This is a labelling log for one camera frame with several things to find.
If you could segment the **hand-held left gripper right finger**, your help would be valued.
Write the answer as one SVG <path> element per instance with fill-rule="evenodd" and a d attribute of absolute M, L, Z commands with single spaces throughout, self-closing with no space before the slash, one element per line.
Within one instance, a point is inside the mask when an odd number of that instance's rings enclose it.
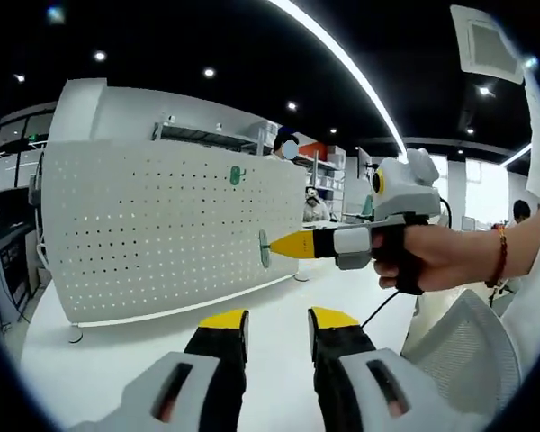
<path fill-rule="evenodd" d="M 433 379 L 377 349 L 342 311 L 308 309 L 314 390 L 327 431 L 481 431 L 482 416 L 452 408 Z"/>

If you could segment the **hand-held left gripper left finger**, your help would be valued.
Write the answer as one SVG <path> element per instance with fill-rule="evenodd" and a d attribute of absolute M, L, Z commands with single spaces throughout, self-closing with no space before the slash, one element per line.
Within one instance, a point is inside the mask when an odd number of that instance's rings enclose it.
<path fill-rule="evenodd" d="M 247 388 L 248 310 L 203 319 L 184 351 L 127 384 L 117 409 L 73 431 L 235 431 Z"/>

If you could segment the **person's right hand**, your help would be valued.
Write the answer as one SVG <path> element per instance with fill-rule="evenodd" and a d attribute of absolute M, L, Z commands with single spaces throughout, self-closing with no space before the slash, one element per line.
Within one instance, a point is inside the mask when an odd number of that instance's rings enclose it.
<path fill-rule="evenodd" d="M 491 280 L 499 262 L 500 235 L 494 230 L 410 226 L 404 230 L 403 248 L 418 267 L 406 279 L 423 292 L 435 292 Z"/>

